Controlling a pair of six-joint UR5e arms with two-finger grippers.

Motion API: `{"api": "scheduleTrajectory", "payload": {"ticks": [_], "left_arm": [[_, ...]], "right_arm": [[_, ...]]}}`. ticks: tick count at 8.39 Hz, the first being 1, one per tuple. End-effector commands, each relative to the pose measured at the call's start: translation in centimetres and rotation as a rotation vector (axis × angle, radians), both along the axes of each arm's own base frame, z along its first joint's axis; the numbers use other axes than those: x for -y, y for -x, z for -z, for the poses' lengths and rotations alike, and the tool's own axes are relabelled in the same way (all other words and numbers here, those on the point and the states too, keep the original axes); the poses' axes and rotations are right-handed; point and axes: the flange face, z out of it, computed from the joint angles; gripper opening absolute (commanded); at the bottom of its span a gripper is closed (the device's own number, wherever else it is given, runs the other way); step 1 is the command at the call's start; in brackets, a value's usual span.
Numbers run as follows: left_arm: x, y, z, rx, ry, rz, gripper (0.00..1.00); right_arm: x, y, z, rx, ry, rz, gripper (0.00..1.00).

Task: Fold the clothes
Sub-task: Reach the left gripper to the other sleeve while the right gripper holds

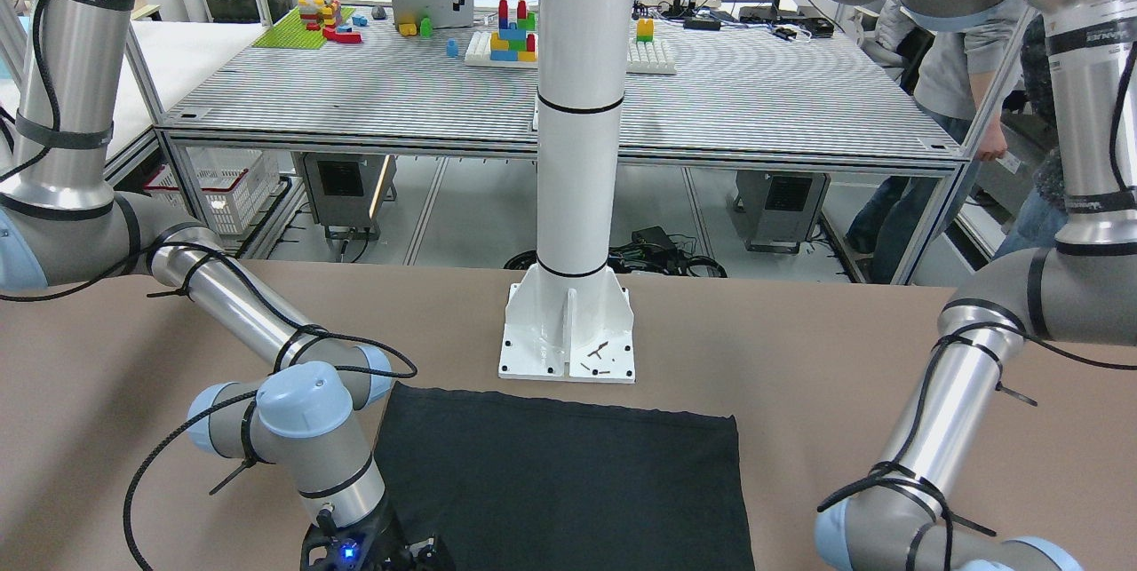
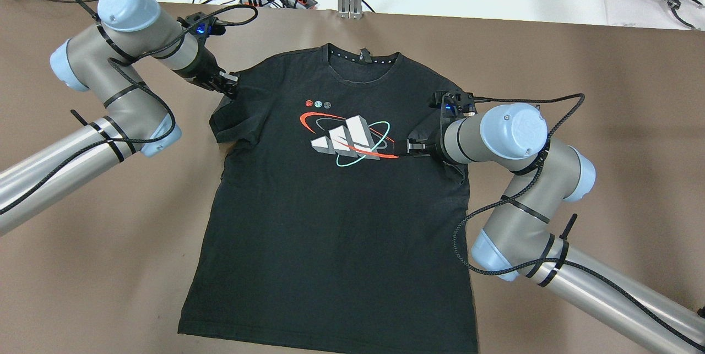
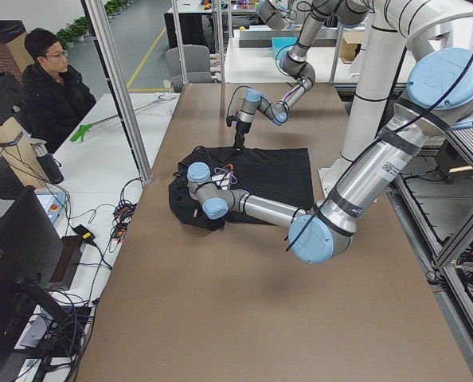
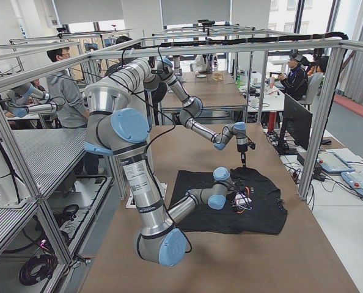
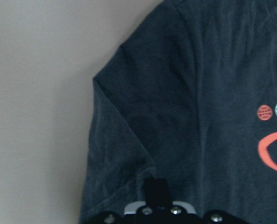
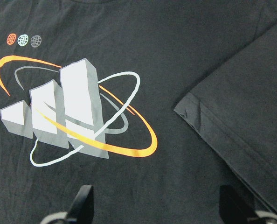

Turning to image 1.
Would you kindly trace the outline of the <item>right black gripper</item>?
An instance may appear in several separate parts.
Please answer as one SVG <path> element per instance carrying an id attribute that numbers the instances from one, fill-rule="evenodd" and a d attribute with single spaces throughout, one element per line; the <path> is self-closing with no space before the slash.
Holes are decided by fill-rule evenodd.
<path id="1" fill-rule="evenodd" d="M 455 570 L 456 562 L 440 533 L 410 540 L 395 512 L 379 508 L 354 526 L 356 570 Z"/>

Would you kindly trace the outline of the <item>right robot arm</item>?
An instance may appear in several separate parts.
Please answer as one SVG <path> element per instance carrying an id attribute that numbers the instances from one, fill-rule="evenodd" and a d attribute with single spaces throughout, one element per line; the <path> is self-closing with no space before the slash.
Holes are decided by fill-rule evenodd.
<path id="1" fill-rule="evenodd" d="M 186 296 L 268 359 L 259 384 L 196 398 L 188 433 L 240 469 L 280 464 L 310 519 L 300 566 L 451 570 L 438 535 L 409 543 L 356 417 L 401 373 L 402 353 L 306 320 L 199 220 L 105 180 L 115 93 L 135 0 L 38 0 L 3 174 L 3 299 L 63 298 L 146 274 Z"/>

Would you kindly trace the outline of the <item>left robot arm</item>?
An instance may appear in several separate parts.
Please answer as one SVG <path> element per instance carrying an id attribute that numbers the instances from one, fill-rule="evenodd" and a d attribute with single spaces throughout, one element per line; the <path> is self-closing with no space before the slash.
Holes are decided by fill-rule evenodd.
<path id="1" fill-rule="evenodd" d="M 902 0 L 926 28 L 984 20 L 1005 0 Z M 880 461 L 821 503 L 814 539 L 840 570 L 1076 570 L 1035 537 L 958 533 L 947 502 L 991 394 L 1027 340 L 1134 344 L 1134 0 L 1026 0 L 1046 30 L 1069 220 L 1051 249 L 978 271 Z"/>

